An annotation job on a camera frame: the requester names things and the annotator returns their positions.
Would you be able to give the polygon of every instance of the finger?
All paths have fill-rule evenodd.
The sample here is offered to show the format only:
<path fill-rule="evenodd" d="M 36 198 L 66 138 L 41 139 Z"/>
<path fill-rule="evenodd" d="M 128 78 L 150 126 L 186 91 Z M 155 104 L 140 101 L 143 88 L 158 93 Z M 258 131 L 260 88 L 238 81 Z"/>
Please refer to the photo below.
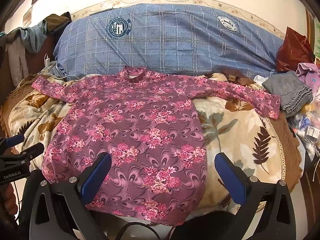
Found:
<path fill-rule="evenodd" d="M 9 200 L 7 200 L 4 203 L 5 209 L 8 210 L 8 211 L 13 209 L 16 205 L 17 204 L 16 204 L 16 196 L 15 195 L 13 195 L 12 198 L 10 198 Z"/>
<path fill-rule="evenodd" d="M 15 207 L 12 208 L 12 209 L 10 209 L 8 212 L 9 212 L 9 214 L 12 215 L 12 216 L 15 215 L 15 214 L 17 214 L 17 213 L 18 213 L 18 206 L 15 205 Z"/>
<path fill-rule="evenodd" d="M 11 199 L 12 196 L 14 196 L 14 191 L 13 191 L 13 187 L 12 187 L 11 183 L 9 183 L 9 185 L 4 193 L 4 200 Z"/>

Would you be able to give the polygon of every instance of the mock neck collar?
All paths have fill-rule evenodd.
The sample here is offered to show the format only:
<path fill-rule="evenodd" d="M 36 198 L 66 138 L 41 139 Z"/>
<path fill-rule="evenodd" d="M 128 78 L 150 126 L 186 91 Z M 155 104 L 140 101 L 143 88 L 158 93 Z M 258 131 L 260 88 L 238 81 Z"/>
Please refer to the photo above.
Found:
<path fill-rule="evenodd" d="M 124 66 L 124 68 L 118 74 L 116 74 L 116 77 L 122 80 L 136 83 L 136 82 L 140 82 L 145 78 L 146 72 L 147 72 L 146 67 Z"/>

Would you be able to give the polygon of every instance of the oval white logo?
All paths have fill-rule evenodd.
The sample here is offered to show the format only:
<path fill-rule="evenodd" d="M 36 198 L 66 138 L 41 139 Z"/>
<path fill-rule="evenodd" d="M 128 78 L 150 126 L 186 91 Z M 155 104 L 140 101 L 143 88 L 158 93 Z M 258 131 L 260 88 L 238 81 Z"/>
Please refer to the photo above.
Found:
<path fill-rule="evenodd" d="M 232 20 L 230 20 L 229 18 L 224 17 L 224 16 L 217 16 L 217 18 L 222 23 L 222 25 L 225 28 L 227 28 L 228 30 L 231 30 L 233 32 L 236 32 L 238 30 L 237 25 Z"/>

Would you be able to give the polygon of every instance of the silver screw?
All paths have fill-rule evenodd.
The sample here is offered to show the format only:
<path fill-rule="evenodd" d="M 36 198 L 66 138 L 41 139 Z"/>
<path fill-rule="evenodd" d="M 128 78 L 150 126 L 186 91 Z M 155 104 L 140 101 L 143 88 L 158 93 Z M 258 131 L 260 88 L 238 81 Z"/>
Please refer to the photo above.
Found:
<path fill-rule="evenodd" d="M 42 187 L 44 187 L 45 185 L 47 185 L 47 183 L 48 183 L 48 182 L 47 182 L 46 180 L 43 180 L 43 181 L 40 182 L 40 185 L 41 185 Z"/>
<path fill-rule="evenodd" d="M 69 179 L 69 182 L 70 182 L 70 183 L 75 183 L 77 180 L 78 180 L 77 177 L 73 176 L 73 177 L 71 177 L 71 178 Z"/>
<path fill-rule="evenodd" d="M 279 180 L 279 184 L 280 184 L 281 186 L 287 185 L 286 182 L 285 182 L 283 179 Z"/>
<path fill-rule="evenodd" d="M 250 180 L 251 182 L 257 182 L 257 181 L 258 181 L 258 178 L 257 178 L 256 176 L 250 176 L 250 177 L 249 177 L 249 180 Z"/>

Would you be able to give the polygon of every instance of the purple fabric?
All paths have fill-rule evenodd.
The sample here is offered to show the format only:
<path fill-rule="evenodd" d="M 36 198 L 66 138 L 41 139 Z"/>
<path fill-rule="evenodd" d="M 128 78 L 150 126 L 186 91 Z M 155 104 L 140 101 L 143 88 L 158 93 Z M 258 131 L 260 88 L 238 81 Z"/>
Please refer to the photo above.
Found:
<path fill-rule="evenodd" d="M 299 63 L 296 74 L 299 80 L 311 87 L 313 93 L 316 93 L 320 87 L 320 71 L 316 64 Z"/>
<path fill-rule="evenodd" d="M 89 209 L 179 225 L 198 205 L 207 176 L 195 97 L 234 97 L 277 118 L 279 96 L 200 77 L 125 67 L 64 87 L 39 77 L 32 87 L 75 103 L 57 126 L 42 166 L 51 183 L 78 176 L 101 152 L 112 167 Z"/>

